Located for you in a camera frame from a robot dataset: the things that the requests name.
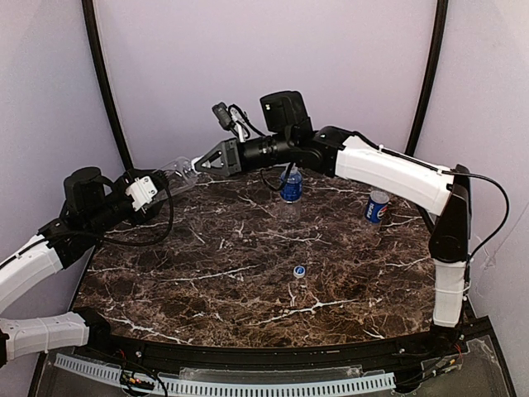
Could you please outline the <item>white blue bottle cap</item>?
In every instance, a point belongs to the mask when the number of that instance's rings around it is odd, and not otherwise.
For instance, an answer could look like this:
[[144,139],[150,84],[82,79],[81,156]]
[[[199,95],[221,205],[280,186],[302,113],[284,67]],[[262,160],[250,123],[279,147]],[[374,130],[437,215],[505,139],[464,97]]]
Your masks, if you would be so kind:
[[293,268],[293,276],[297,279],[301,279],[306,275],[306,268],[303,265],[296,265]]

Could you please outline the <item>clear unlabeled plastic bottle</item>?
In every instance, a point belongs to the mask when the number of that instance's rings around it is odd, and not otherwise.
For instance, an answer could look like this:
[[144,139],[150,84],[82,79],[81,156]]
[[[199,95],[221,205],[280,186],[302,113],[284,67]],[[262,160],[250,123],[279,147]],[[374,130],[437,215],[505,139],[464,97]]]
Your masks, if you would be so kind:
[[151,205],[163,203],[169,197],[173,199],[194,187],[198,180],[198,173],[193,162],[183,156],[170,161],[163,167],[151,171],[150,177],[157,193]]

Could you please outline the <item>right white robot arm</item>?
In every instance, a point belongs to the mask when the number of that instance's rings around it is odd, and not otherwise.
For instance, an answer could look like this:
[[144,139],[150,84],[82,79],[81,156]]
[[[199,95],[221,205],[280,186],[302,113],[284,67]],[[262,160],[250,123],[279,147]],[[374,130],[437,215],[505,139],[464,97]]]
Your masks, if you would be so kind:
[[198,172],[233,176],[294,163],[328,177],[371,185],[415,203],[437,217],[428,249],[436,267],[433,323],[453,328],[463,306],[469,260],[469,171],[422,162],[376,145],[359,132],[312,127],[298,91],[260,99],[268,134],[248,141],[221,141],[193,161]]

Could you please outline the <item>blue label water bottle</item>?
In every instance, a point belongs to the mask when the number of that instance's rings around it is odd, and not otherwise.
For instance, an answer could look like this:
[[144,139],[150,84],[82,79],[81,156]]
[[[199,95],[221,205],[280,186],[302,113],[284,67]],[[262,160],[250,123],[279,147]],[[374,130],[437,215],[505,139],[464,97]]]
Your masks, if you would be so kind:
[[280,176],[284,182],[280,190],[280,216],[285,222],[296,222],[301,214],[301,199],[303,196],[303,177],[296,165],[290,171],[286,169]]

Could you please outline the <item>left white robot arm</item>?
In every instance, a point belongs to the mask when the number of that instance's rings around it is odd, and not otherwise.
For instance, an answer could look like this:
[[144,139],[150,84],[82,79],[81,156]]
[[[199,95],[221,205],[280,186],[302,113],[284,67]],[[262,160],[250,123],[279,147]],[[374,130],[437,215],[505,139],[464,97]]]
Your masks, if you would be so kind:
[[[123,221],[142,224],[160,210],[168,183],[159,171],[133,170],[117,181],[98,167],[76,170],[64,180],[60,215],[1,263],[1,308],[6,309],[41,281],[69,268]],[[82,347],[109,324],[92,309],[47,318],[1,321],[1,363],[61,347]]]

